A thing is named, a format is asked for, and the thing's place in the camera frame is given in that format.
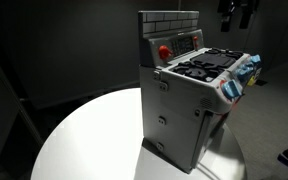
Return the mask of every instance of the white round table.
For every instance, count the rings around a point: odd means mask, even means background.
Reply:
[[[226,125],[191,174],[143,148],[142,140],[140,89],[101,96],[56,127],[38,154],[31,179],[246,179],[241,149]]]

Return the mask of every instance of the floor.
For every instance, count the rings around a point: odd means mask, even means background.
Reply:
[[[246,89],[228,126],[243,151],[249,180],[284,180],[288,168],[276,158],[288,149],[288,64],[260,79],[267,84]]]

